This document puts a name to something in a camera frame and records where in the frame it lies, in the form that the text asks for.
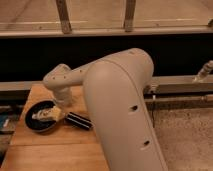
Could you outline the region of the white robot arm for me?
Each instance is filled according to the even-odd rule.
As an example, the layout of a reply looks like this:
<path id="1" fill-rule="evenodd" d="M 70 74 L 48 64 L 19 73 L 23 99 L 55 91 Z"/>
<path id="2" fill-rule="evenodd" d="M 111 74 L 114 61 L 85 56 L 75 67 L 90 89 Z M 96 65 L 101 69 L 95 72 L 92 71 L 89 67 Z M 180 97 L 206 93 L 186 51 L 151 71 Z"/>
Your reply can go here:
<path id="1" fill-rule="evenodd" d="M 168 171 L 145 100 L 154 71 L 150 55 L 131 48 L 76 69 L 56 66 L 43 78 L 59 106 L 80 85 L 110 171 Z"/>

